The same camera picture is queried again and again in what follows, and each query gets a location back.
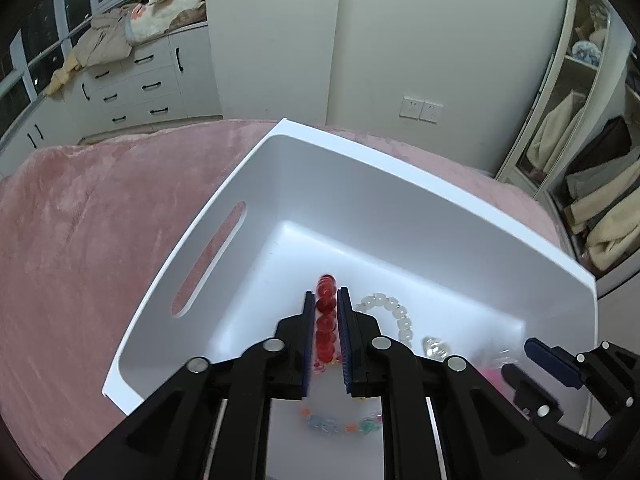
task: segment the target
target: blue gripper pad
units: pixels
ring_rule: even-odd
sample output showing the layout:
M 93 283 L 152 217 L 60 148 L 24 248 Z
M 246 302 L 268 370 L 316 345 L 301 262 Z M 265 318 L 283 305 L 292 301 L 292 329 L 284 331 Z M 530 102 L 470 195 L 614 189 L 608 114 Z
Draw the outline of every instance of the blue gripper pad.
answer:
M 524 353 L 564 386 L 576 390 L 582 387 L 580 368 L 574 364 L 574 357 L 569 352 L 560 347 L 549 348 L 540 339 L 531 337 L 524 343 Z

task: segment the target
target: white wall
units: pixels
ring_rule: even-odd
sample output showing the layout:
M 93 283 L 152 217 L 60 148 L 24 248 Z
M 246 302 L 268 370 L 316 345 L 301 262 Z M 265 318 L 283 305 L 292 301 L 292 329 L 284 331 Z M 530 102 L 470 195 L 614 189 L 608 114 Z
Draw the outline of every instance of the white wall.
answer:
M 327 124 L 495 172 L 558 44 L 566 0 L 340 0 Z M 444 104 L 400 118 L 404 95 Z
M 338 0 L 207 0 L 225 119 L 324 124 Z

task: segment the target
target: wardrobe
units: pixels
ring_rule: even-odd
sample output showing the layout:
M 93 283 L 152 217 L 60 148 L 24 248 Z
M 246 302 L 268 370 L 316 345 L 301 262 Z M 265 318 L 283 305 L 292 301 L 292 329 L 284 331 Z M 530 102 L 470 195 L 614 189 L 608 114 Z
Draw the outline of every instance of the wardrobe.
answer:
M 623 162 L 633 159 L 636 152 L 640 155 L 640 142 L 635 140 L 640 97 L 638 88 L 627 80 L 630 72 L 637 71 L 629 57 L 633 47 L 631 34 L 607 0 L 567 0 L 558 47 L 550 53 L 522 129 L 496 176 L 545 207 L 558 228 L 563 250 L 595 275 L 599 297 L 640 272 L 640 251 L 603 263 L 602 254 L 594 253 L 591 233 L 608 209 L 597 210 L 585 222 L 575 222 L 572 211 L 582 206 L 578 200 L 586 193 L 581 190 L 588 188 L 584 180 L 599 171 L 589 164 L 608 161 L 607 150 L 613 150 L 609 158 L 625 155 Z M 607 148 L 607 142 L 613 142 L 608 132 L 614 128 L 620 138 L 624 137 L 620 128 L 628 130 L 630 141 Z M 587 167 L 586 173 L 576 171 Z M 604 202 L 614 203 L 616 197 L 612 192 Z

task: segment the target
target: drawer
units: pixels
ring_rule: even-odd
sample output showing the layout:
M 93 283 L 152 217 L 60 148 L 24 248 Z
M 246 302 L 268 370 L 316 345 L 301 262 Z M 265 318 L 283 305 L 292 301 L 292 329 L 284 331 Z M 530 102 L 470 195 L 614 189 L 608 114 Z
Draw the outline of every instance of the drawer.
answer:
M 136 124 L 159 123 L 187 117 L 180 94 L 166 95 L 135 105 L 133 115 Z
M 173 66 L 127 78 L 126 83 L 130 87 L 133 103 L 144 103 L 164 95 L 180 93 Z
M 91 104 L 100 113 L 107 113 L 113 108 L 128 105 L 132 102 L 132 87 L 128 80 L 104 86 L 91 96 Z
M 174 60 L 171 57 L 169 39 L 161 38 L 134 47 L 130 56 L 121 63 L 127 77 L 170 66 Z
M 109 132 L 140 124 L 136 122 L 135 107 L 133 105 L 118 106 L 98 116 L 98 132 Z
M 99 88 L 113 84 L 124 79 L 120 62 L 107 63 L 105 65 L 90 66 L 84 69 L 83 82 L 89 97 Z

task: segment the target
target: black drawer handle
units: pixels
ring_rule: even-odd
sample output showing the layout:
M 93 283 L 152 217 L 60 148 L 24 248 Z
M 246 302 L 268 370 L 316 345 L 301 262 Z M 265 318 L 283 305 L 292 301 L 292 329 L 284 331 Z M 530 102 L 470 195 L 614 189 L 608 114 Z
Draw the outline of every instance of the black drawer handle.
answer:
M 180 72 L 184 72 L 184 68 L 182 67 L 182 63 L 180 62 L 180 47 L 175 49 L 175 59 L 178 62 L 178 68 L 180 69 Z
M 142 63 L 143 61 L 153 61 L 154 55 L 142 57 L 140 59 L 134 59 L 133 62 L 137 65 L 138 63 Z
M 159 88 L 162 84 L 162 81 L 158 81 L 157 83 L 153 83 L 152 85 L 142 85 L 143 90 L 149 90 L 150 88 Z

